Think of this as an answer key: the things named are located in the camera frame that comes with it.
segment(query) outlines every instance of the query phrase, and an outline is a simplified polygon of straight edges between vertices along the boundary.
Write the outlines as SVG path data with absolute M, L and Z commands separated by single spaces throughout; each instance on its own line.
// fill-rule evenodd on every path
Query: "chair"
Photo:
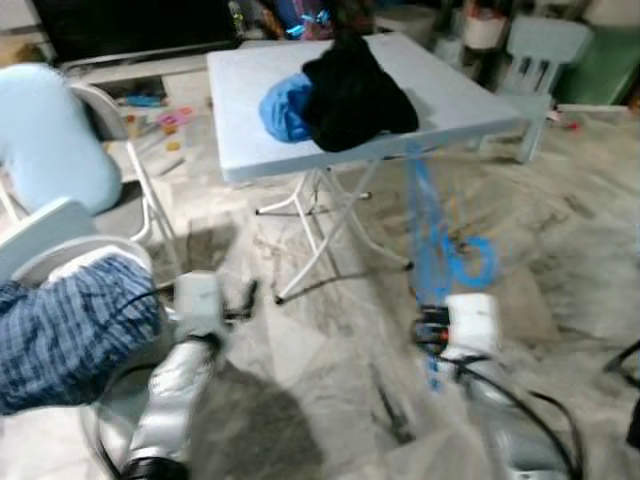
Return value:
M 520 16 L 513 22 L 507 43 L 512 61 L 498 94 L 529 121 L 517 155 L 520 163 L 531 161 L 540 144 L 550 92 L 562 67 L 580 58 L 591 36 L 585 25 L 564 20 Z
M 87 118 L 98 141 L 126 142 L 127 154 L 136 174 L 134 181 L 123 184 L 122 193 L 116 205 L 94 217 L 98 230 L 106 234 L 144 243 L 153 234 L 154 223 L 157 224 L 167 253 L 171 273 L 173 276 L 178 277 L 182 273 L 182 269 L 174 245 L 175 234 L 173 228 L 157 198 L 149 176 L 140 162 L 135 146 L 129 138 L 128 130 L 120 116 L 117 105 L 105 92 L 96 87 L 77 83 L 71 85 L 70 89 L 84 105 Z M 18 222 L 20 215 L 16 209 L 16 202 L 2 187 L 1 183 L 0 201 L 9 212 L 12 221 L 14 223 Z
M 108 245 L 135 255 L 150 266 L 151 260 L 141 246 L 125 238 L 101 235 L 94 220 L 80 203 L 64 198 L 22 218 L 0 234 L 0 282 L 16 280 L 35 287 L 56 267 Z M 157 364 L 165 358 L 175 343 L 175 324 L 170 311 L 160 315 L 162 328 L 155 340 L 132 352 L 115 374 L 140 365 Z M 101 420 L 130 440 L 146 401 L 146 379 L 131 377 L 104 402 Z M 89 409 L 91 407 L 78 410 L 82 419 Z

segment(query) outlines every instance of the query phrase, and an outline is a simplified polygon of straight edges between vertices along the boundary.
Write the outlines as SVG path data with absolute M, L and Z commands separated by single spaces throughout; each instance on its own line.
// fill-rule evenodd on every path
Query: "blue rope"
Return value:
M 498 260 L 491 242 L 480 236 L 465 239 L 468 247 L 477 250 L 484 258 L 482 271 L 478 275 L 471 275 L 467 271 L 464 257 L 458 254 L 449 238 L 435 184 L 426 162 L 421 158 L 422 148 L 416 142 L 410 142 L 406 154 L 409 223 L 416 258 L 413 274 L 416 302 L 418 305 L 430 304 L 430 297 L 434 296 L 433 303 L 443 305 L 447 295 L 451 293 L 454 280 L 472 289 L 487 288 L 498 273 Z M 429 230 L 426 239 L 423 239 L 421 227 L 425 223 Z M 426 367 L 431 389 L 439 390 L 438 360 L 432 354 L 427 358 Z
M 414 153 L 413 150 L 408 151 L 409 155 L 413 155 Z M 419 196 L 421 197 L 419 199 L 416 198 L 416 203 L 413 205 L 420 210 L 422 204 L 425 204 L 428 206 L 428 212 L 430 213 L 430 218 L 427 218 L 427 226 L 429 228 L 427 234 L 428 241 L 425 245 L 420 244 L 420 231 L 417 232 L 418 241 L 416 243 L 418 244 L 419 250 L 416 253 L 419 254 L 419 261 L 428 261 L 428 263 L 418 263 L 418 265 L 423 267 L 418 270 L 428 269 L 430 273 L 431 270 L 439 269 L 436 267 L 436 265 L 440 263 L 437 262 L 438 256 L 433 252 L 440 253 L 442 263 L 444 263 L 444 269 L 446 270 L 446 272 L 440 276 L 439 285 L 431 285 L 431 282 L 429 282 L 433 293 L 435 293 L 437 303 L 442 304 L 446 296 L 451 293 L 454 281 L 472 289 L 485 289 L 489 287 L 495 280 L 499 270 L 498 259 L 491 242 L 481 236 L 469 236 L 465 238 L 465 242 L 469 248 L 476 250 L 481 257 L 484 258 L 482 270 L 477 275 L 472 275 L 467 270 L 465 258 L 456 251 L 456 246 L 449 238 L 446 222 L 442 218 L 438 194 L 426 162 L 415 157 L 411 157 L 411 161 L 414 167 L 415 181 L 420 190 Z

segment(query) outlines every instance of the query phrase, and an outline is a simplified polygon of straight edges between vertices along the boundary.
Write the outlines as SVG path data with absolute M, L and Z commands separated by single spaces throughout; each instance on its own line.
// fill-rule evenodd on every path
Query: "wall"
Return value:
M 585 19 L 594 25 L 640 26 L 640 0 L 592 0 Z
M 38 23 L 28 0 L 0 0 L 0 31 Z

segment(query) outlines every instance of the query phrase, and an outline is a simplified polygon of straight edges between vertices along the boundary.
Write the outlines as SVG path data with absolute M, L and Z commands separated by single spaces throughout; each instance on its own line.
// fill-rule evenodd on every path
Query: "light blue cushion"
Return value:
M 120 197 L 120 169 L 64 77 L 44 64 L 0 69 L 0 163 L 30 212 L 67 197 L 94 215 Z

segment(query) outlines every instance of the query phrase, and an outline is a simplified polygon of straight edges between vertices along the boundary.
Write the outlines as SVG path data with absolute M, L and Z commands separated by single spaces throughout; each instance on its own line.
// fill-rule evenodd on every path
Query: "blue plaid cloth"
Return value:
M 95 401 L 114 371 L 160 329 L 149 272 L 111 255 L 26 288 L 0 285 L 0 414 Z

